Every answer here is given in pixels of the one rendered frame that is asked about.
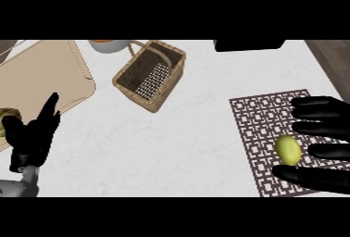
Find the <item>brown patterned placemat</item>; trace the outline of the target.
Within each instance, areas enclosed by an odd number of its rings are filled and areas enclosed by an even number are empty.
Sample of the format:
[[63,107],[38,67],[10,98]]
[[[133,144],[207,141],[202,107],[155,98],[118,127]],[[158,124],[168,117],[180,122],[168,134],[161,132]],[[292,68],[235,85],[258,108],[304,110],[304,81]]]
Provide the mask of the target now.
[[341,143],[341,141],[328,137],[303,135],[291,129],[297,119],[291,116],[289,100],[294,97],[307,96],[310,96],[309,91],[301,89],[230,99],[232,114],[261,197],[288,197],[313,193],[313,190],[282,181],[272,175],[272,167],[281,164],[275,150],[275,141],[281,135],[291,135],[301,147],[303,156],[298,167],[350,171],[350,162],[317,159],[307,153],[307,146],[313,143]]

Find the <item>yellow lemon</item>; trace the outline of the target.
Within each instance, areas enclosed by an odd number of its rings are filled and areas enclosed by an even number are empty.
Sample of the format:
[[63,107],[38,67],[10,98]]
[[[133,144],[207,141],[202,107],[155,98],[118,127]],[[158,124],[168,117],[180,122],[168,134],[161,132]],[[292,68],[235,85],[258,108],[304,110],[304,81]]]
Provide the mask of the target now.
[[301,160],[301,147],[294,137],[289,135],[282,135],[276,139],[275,149],[284,164],[295,166]]

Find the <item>tan cutting board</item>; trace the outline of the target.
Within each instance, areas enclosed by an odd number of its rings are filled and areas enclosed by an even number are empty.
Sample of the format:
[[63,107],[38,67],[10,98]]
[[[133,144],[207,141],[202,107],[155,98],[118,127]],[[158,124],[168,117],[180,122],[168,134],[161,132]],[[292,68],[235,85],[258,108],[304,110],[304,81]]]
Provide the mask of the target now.
[[59,94],[63,113],[96,90],[96,83],[72,40],[41,40],[0,64],[0,108],[19,110],[28,124],[47,98]]

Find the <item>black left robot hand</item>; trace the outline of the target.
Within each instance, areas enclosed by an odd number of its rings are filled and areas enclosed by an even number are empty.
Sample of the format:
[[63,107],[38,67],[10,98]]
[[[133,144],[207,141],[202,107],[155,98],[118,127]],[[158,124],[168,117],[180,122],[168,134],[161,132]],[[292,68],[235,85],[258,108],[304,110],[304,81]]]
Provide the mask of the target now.
[[24,124],[12,146],[9,170],[21,173],[27,166],[40,167],[46,163],[55,131],[61,124],[61,111],[55,110],[59,101],[56,93],[46,100],[37,119]]

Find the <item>black appliance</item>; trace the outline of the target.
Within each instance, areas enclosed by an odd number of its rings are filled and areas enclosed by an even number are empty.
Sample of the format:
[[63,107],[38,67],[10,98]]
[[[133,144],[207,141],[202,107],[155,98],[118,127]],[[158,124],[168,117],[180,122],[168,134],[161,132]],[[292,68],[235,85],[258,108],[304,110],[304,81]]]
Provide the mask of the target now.
[[214,50],[217,52],[251,51],[278,49],[285,40],[214,40]]

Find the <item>wicker basket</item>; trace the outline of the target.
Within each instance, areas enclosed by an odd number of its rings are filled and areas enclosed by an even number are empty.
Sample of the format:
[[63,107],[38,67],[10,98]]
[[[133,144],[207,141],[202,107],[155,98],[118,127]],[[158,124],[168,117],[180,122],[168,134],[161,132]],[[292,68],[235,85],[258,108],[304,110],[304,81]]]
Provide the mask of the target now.
[[149,112],[157,113],[183,75],[186,53],[159,40],[149,40],[114,76],[112,85]]

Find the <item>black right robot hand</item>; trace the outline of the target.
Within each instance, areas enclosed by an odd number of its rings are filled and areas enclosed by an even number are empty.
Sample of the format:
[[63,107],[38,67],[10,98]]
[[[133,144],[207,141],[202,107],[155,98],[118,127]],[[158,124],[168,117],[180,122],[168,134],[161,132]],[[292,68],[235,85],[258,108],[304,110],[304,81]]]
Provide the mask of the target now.
[[[300,120],[292,123],[292,130],[344,141],[313,143],[307,146],[307,153],[317,159],[350,162],[350,104],[332,96],[307,96],[292,98],[291,105],[291,115]],[[350,194],[350,171],[278,165],[272,174],[306,189]]]

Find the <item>white cup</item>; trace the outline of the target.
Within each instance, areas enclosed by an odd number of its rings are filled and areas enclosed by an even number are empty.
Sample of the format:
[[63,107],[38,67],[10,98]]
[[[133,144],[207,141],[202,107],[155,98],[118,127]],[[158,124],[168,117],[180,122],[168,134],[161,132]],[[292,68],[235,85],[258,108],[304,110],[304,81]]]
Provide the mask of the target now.
[[97,52],[103,54],[112,54],[121,51],[128,46],[131,41],[130,40],[108,40],[108,41],[90,40],[89,43]]

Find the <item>dark wooden cabinet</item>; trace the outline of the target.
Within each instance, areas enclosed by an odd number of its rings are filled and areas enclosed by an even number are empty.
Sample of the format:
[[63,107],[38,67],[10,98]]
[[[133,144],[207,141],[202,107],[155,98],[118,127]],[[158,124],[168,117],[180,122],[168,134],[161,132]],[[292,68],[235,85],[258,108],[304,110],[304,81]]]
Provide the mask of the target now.
[[341,99],[350,103],[350,40],[306,40]]

